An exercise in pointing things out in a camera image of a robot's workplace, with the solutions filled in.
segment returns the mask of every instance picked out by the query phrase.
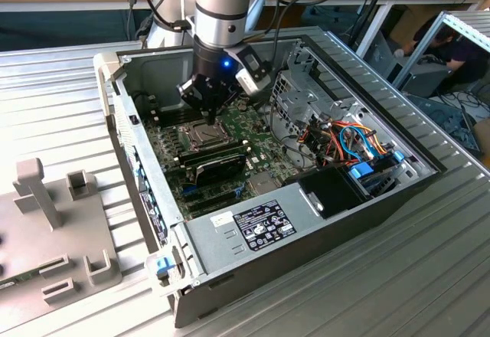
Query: grey plastic holder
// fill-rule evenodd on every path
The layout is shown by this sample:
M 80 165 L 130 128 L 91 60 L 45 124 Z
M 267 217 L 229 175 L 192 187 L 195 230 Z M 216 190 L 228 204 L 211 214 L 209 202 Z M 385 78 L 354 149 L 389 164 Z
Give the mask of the grey plastic holder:
M 39 159 L 17 164 L 0 196 L 0 333 L 122 279 L 94 175 L 43 184 Z

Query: metal slotted table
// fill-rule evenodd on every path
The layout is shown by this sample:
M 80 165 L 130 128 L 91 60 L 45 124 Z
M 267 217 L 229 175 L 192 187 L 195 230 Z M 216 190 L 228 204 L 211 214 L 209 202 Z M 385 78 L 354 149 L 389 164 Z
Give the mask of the metal slotted table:
M 0 140 L 21 156 L 42 155 L 49 178 L 68 169 L 96 173 L 124 276 L 118 286 L 7 335 L 78 335 L 95 327 L 98 335 L 490 333 L 490 173 L 334 36 L 319 28 L 281 33 L 316 41 L 448 172 L 380 227 L 175 330 L 168 304 L 145 281 L 147 250 L 103 125 L 91 65 L 97 52 L 139 45 L 0 54 Z M 323 77 L 327 87 L 341 95 L 344 87 L 329 78 Z
M 410 69 L 417 63 L 443 25 L 450 26 L 483 50 L 490 52 L 490 11 L 442 11 L 393 81 L 395 88 L 400 87 L 407 78 Z

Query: warning label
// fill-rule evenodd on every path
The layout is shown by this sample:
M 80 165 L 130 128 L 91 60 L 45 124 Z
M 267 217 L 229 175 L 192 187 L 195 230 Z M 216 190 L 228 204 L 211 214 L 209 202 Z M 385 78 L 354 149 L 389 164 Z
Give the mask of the warning label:
M 253 251 L 296 233 L 277 201 L 270 201 L 235 214 L 233 218 L 247 241 L 248 247 Z

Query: blue latch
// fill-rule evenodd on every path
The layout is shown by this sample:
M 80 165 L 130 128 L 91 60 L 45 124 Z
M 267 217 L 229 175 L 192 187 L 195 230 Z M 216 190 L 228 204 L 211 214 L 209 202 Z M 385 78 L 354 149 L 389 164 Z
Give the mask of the blue latch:
M 370 167 L 366 162 L 358 163 L 357 165 L 353 165 L 351 167 L 351 174 L 355 178 L 362 178 L 363 176 L 371 174 L 372 172 L 372 167 Z
M 156 260 L 156 275 L 161 276 L 175 267 L 175 262 L 170 257 L 160 257 Z
M 402 162 L 405 159 L 405 156 L 400 151 L 395 151 L 393 156 L 395 159 L 397 159 L 398 162 Z

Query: person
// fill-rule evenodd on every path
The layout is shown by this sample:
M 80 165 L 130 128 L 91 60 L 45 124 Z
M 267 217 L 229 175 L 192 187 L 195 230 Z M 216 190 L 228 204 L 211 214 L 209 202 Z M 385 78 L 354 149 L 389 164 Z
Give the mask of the person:
M 395 57 L 412 54 L 428 32 L 436 17 L 429 19 L 413 36 L 413 40 L 395 50 Z M 443 25 L 424 53 L 433 55 L 434 60 L 452 70 L 452 73 L 439 85 L 438 93 L 448 93 L 456 84 L 472 83 L 482 78 L 488 69 L 488 52 L 468 38 L 460 35 L 448 25 Z

